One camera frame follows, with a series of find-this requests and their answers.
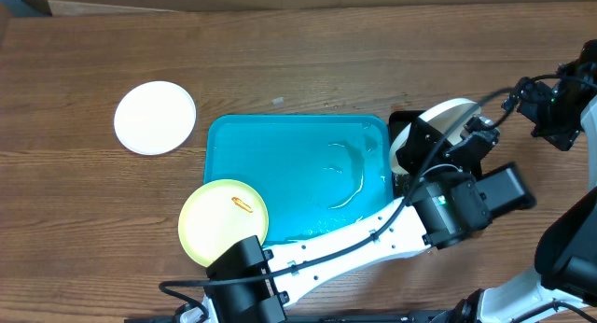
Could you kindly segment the white plate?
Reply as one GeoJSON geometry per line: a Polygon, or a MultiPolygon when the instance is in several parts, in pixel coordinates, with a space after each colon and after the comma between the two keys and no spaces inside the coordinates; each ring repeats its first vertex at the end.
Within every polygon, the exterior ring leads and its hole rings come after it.
{"type": "Polygon", "coordinates": [[[180,147],[191,135],[198,113],[191,95],[169,81],[143,83],[125,94],[116,108],[113,127],[131,152],[157,156],[180,147]]]}
{"type": "Polygon", "coordinates": [[[396,152],[406,144],[410,133],[410,127],[414,120],[421,118],[439,132],[445,133],[453,123],[461,118],[471,107],[473,107],[474,110],[465,115],[466,120],[461,122],[454,132],[449,134],[448,140],[455,145],[462,140],[460,134],[464,129],[465,123],[481,111],[480,107],[475,102],[466,98],[454,98],[437,104],[422,113],[413,111],[414,118],[406,122],[406,126],[393,139],[393,143],[390,146],[389,161],[392,172],[397,175],[404,175],[407,172],[399,165],[396,152]]]}

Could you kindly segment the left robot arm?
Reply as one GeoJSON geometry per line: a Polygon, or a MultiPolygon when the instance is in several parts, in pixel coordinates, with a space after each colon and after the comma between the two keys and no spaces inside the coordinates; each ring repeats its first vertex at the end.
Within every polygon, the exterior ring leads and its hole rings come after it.
{"type": "Polygon", "coordinates": [[[202,301],[180,307],[180,322],[284,322],[285,307],[339,275],[429,248],[456,245],[495,218],[535,205],[515,164],[488,174],[481,159],[499,132],[478,114],[445,119],[395,112],[393,156],[408,174],[400,198],[355,224],[306,241],[264,248],[256,237],[228,248],[207,269],[202,301]]]}

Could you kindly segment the yellow plate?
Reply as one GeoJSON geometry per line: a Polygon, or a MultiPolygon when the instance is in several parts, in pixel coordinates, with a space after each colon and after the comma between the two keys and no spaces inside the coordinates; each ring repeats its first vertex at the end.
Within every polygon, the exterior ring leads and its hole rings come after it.
{"type": "Polygon", "coordinates": [[[268,228],[269,214],[261,196],[233,179],[215,180],[196,189],[178,219],[183,249],[203,267],[242,239],[255,236],[262,244],[268,228]]]}

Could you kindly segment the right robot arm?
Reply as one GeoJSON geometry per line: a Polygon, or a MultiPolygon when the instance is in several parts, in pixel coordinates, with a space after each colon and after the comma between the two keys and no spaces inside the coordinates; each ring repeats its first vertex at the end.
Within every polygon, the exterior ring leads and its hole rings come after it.
{"type": "MultiPolygon", "coordinates": [[[[586,306],[596,303],[596,43],[586,42],[579,57],[547,75],[524,77],[507,90],[503,108],[534,123],[542,137],[561,151],[584,133],[590,146],[588,193],[541,237],[533,267],[497,288],[479,289],[435,316],[436,322],[538,322],[560,309],[587,321],[586,306]]],[[[412,197],[426,216],[424,241],[445,248],[486,227],[493,218],[529,208],[535,198],[513,165],[482,179],[446,172],[420,176],[412,197]]]]}

